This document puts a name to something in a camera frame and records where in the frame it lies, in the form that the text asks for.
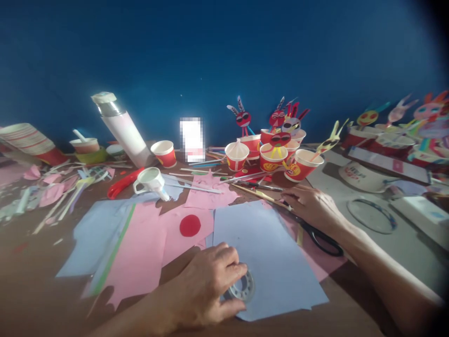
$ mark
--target stack of paper cups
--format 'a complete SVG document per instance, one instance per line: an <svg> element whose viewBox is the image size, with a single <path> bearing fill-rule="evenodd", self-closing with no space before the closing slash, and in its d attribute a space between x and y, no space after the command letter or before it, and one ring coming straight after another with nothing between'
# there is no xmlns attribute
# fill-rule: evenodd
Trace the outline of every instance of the stack of paper cups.
<svg viewBox="0 0 449 337"><path fill-rule="evenodd" d="M56 148L55 144L31 124L20 123L1 128L0 138L52 166L67 161L67 157Z"/></svg>

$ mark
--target light blue paper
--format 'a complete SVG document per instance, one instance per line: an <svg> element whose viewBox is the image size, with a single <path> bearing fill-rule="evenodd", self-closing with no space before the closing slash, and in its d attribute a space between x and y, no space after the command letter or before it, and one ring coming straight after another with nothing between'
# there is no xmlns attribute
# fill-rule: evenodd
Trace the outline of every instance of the light blue paper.
<svg viewBox="0 0 449 337"><path fill-rule="evenodd" d="M216 209L213 244L220 242L237 249L254 277L254 297L239 318L255 321L328 302L274 210L253 203Z"/></svg>

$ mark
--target black scissors handle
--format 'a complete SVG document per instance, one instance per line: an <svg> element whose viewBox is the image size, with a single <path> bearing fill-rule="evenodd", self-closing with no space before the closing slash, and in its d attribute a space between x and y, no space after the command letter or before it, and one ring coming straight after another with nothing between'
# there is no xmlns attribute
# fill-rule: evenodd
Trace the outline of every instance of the black scissors handle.
<svg viewBox="0 0 449 337"><path fill-rule="evenodd" d="M289 206L289 204L286 201L284 201L283 204L286 206ZM340 247L338 242L336 242L333 238L324 234L319 229L316 229L314 226L309 225L302 218L300 218L298 216L295 216L295 217L296 217L296 220L298 221L298 223L304 229L304 231L306 231L307 234L310 236L313 243L315 243L318 246L318 248L320 248L323 252L325 252L326 254L329 254L330 256L343 256L344 255L343 249ZM321 243L318 241L318 239L325 241L329 246L332 246L334 248L334 250L326 249L326 247L321 245Z"/></svg>

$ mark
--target stick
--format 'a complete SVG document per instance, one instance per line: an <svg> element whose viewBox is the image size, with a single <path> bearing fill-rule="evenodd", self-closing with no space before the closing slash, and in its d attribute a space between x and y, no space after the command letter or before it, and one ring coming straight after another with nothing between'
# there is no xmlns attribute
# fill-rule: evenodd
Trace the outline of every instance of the stick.
<svg viewBox="0 0 449 337"><path fill-rule="evenodd" d="M173 186L173 187L182 187L182 188L186 188L189 190L200 190L203 192L210 192L210 193L215 193L215 194L221 194L222 192L220 190L207 190L207 189L200 189L199 187L193 187L193 186L180 186L180 185L171 185L171 184L165 184L165 186Z"/></svg>

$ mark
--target right hand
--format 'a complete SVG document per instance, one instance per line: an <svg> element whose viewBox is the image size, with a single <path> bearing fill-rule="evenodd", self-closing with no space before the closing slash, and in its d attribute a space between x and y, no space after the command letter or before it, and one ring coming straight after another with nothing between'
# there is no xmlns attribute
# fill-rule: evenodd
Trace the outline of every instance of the right hand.
<svg viewBox="0 0 449 337"><path fill-rule="evenodd" d="M294 214L333 239L345 230L356 228L341 214L332 197L320 190L298 185L281 196Z"/></svg>

